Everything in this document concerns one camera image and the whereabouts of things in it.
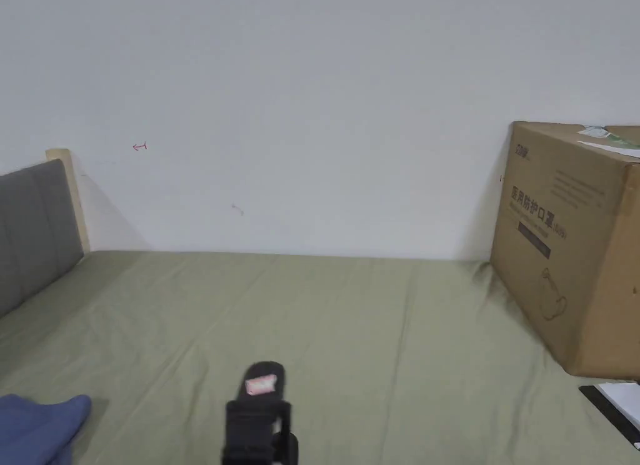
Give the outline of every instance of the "upholstered headboard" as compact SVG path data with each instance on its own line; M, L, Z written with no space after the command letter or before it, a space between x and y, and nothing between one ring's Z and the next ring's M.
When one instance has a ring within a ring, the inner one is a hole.
M68 183L68 150L0 176L0 316L67 273L83 256ZM73 189L78 190L75 181ZM81 221L85 234L84 220Z

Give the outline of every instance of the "bed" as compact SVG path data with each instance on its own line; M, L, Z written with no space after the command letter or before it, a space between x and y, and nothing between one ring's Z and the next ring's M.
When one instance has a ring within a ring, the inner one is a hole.
M68 180L71 162L53 162L47 178L28 169L32 193ZM578 391L593 380L554 362L486 262L88 253L75 183L64 190L37 205L56 271L10 295L7 271L42 258L3 265L0 395L90 395L74 463L219 463L224 403L263 359L286 366L301 465L638 460ZM58 224L72 215L77 236ZM1 240L4 255L18 246Z

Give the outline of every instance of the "blue cloth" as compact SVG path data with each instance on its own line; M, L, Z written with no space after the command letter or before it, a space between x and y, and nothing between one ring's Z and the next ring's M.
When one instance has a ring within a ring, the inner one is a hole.
M0 464L71 465L71 440L90 411L86 395L55 405L0 397Z

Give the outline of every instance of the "wooden bed frame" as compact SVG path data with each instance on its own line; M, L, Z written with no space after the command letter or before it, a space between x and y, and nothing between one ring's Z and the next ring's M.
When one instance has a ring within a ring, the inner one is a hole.
M82 210L82 203L80 202L80 194L78 193L78 182L76 181L76 175L74 174L74 165L71 159L71 151L68 148L50 148L46 151L46 155L47 161L59 159L64 165L64 173L66 175L66 182L69 184L71 201L74 205L74 214L76 215L76 224L78 226L78 233L80 234L82 251L86 255L87 253L89 253L91 248L89 246L89 235L86 230L86 223L84 222L84 214Z

